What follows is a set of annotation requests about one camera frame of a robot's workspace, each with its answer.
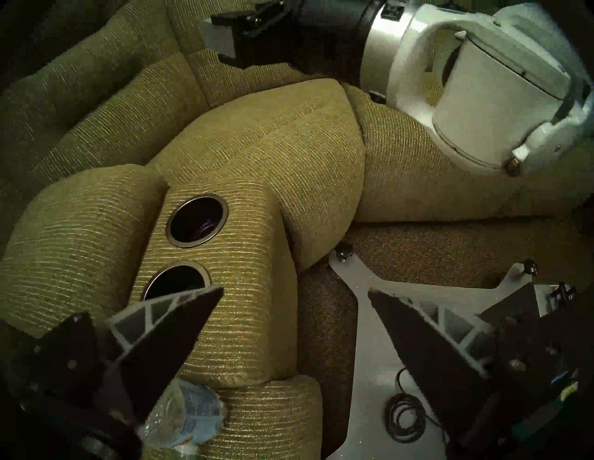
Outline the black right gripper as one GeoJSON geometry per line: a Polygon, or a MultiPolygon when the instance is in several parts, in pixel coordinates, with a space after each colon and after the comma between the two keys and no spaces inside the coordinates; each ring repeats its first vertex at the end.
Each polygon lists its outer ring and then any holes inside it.
{"type": "Polygon", "coordinates": [[[205,48],[231,67],[249,68],[253,60],[245,36],[304,48],[325,36],[357,41],[378,11],[378,1],[266,1],[251,10],[212,15],[200,21],[205,48]]]}

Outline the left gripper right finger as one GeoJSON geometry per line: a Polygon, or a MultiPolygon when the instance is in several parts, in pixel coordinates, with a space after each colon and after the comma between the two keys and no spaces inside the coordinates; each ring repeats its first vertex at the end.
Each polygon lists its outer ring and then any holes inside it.
{"type": "Polygon", "coordinates": [[[562,320],[576,289],[560,283],[541,315],[532,283],[478,315],[369,289],[391,343],[452,441],[525,441],[576,391],[562,320]]]}

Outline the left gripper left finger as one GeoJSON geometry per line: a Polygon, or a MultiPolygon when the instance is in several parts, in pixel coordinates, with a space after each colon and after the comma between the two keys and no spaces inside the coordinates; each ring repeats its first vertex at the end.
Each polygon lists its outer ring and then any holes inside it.
{"type": "Polygon", "coordinates": [[[141,424],[223,294],[206,287],[140,301],[101,325],[75,313],[14,358],[14,398],[29,413],[141,424]]]}

